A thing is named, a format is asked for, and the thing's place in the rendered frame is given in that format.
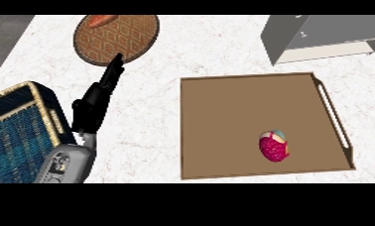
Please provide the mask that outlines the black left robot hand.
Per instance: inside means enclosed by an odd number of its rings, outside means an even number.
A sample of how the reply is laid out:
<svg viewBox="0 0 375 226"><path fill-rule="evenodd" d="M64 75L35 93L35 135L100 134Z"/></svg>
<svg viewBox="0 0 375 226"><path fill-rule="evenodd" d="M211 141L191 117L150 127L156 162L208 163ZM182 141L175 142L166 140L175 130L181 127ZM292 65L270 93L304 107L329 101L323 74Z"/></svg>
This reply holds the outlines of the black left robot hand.
<svg viewBox="0 0 375 226"><path fill-rule="evenodd" d="M122 54L118 54L101 75L98 82L89 86L85 95L72 103L73 122L72 131L94 134L106 113L109 97L116 87L119 76L123 72Z"/></svg>

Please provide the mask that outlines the brown wooden tray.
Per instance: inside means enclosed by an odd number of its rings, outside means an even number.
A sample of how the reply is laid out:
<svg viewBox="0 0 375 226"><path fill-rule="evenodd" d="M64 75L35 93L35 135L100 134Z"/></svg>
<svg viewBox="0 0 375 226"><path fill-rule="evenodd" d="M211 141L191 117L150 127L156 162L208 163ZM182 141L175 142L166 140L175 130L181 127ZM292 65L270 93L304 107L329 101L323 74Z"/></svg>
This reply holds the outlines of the brown wooden tray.
<svg viewBox="0 0 375 226"><path fill-rule="evenodd" d="M351 144L309 72L180 81L181 177L352 170ZM270 162L261 133L281 131L289 157Z"/></svg>

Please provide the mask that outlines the round brown woven placemat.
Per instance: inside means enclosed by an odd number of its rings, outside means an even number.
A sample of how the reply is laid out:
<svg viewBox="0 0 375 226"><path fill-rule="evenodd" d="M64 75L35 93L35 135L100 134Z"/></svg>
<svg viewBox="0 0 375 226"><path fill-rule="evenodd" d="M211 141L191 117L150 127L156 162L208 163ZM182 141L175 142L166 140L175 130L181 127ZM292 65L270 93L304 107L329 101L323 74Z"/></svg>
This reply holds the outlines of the round brown woven placemat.
<svg viewBox="0 0 375 226"><path fill-rule="evenodd" d="M79 58L92 65L107 66L116 54L122 61L135 60L151 47L159 20L154 15L119 15L97 28L89 27L91 15L85 15L73 33L73 48Z"/></svg>

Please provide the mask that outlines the orange carrot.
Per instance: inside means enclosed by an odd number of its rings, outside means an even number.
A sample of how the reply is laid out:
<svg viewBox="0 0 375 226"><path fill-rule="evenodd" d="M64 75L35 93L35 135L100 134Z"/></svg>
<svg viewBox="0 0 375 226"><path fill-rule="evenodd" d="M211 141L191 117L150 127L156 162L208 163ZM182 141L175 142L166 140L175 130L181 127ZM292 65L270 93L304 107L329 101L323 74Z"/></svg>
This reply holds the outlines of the orange carrot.
<svg viewBox="0 0 375 226"><path fill-rule="evenodd" d="M97 28L107 23L110 23L116 19L116 15L92 15L89 22L88 22L88 27Z"/></svg>

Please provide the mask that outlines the magenta speckled fruit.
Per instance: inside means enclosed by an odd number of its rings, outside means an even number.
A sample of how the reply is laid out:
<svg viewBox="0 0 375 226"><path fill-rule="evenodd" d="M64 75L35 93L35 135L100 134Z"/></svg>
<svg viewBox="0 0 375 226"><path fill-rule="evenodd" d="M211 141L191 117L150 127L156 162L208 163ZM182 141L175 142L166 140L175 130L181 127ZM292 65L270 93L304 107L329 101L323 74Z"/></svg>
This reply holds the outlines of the magenta speckled fruit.
<svg viewBox="0 0 375 226"><path fill-rule="evenodd" d="M273 163L278 163L289 156L286 139L280 130L262 132L259 136L259 151Z"/></svg>

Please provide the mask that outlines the grey box appliance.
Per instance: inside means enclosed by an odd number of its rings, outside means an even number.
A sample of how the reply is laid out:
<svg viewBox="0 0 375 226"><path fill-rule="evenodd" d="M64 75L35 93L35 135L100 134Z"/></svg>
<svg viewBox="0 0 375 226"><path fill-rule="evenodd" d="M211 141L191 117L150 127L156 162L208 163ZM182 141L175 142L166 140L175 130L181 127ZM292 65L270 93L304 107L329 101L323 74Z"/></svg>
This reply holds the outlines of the grey box appliance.
<svg viewBox="0 0 375 226"><path fill-rule="evenodd" d="M271 64L375 53L375 15L270 15L261 40Z"/></svg>

